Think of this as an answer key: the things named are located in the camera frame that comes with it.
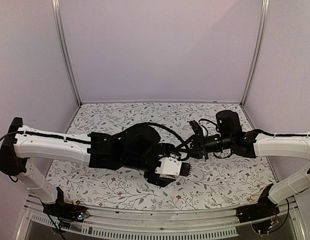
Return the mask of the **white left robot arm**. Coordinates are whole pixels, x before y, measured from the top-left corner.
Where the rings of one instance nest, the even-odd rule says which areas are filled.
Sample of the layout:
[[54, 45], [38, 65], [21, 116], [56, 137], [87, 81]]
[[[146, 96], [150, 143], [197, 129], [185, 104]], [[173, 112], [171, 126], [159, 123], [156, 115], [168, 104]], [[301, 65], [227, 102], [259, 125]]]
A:
[[120, 133], [62, 134], [41, 131], [14, 118], [0, 139], [0, 171], [17, 177], [29, 191], [58, 217], [69, 213], [60, 190], [36, 169], [33, 158], [61, 160], [95, 168], [142, 170], [149, 183], [165, 187], [182, 172], [180, 154], [171, 144], [161, 143], [159, 133], [145, 123]]

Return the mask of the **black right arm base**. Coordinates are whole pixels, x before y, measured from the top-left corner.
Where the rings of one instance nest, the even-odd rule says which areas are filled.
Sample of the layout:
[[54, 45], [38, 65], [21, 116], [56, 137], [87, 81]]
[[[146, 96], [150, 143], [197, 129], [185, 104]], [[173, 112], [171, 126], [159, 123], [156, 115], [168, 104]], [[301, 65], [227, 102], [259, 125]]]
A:
[[273, 184], [266, 186], [257, 200], [257, 203], [240, 206], [236, 209], [236, 216], [240, 223], [259, 220], [279, 213], [277, 204], [273, 203], [268, 198], [268, 194], [272, 186]]

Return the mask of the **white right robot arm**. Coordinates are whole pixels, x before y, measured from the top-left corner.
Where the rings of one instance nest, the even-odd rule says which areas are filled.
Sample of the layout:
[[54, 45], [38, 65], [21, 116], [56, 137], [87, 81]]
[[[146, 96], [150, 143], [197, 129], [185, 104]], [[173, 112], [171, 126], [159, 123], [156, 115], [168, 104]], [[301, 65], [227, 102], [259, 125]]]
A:
[[[310, 132], [268, 133], [260, 129], [244, 132], [236, 112], [223, 110], [216, 114], [217, 134], [205, 136], [198, 122], [190, 121], [194, 131], [191, 137], [190, 156], [207, 159], [209, 153], [230, 150], [244, 158], [292, 157], [310, 161]], [[268, 185], [261, 193], [253, 213], [264, 218], [280, 203], [292, 195], [310, 188], [310, 166], [291, 174], [277, 183]]]

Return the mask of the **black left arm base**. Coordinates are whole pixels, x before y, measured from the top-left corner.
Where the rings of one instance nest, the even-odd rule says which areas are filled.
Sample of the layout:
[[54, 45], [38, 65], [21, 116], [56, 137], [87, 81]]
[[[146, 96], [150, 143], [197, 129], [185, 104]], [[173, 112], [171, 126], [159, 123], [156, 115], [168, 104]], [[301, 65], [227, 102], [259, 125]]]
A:
[[88, 209], [79, 201], [68, 203], [64, 201], [63, 191], [57, 187], [57, 199], [53, 203], [42, 203], [44, 213], [57, 217], [64, 222], [83, 222], [90, 216]]

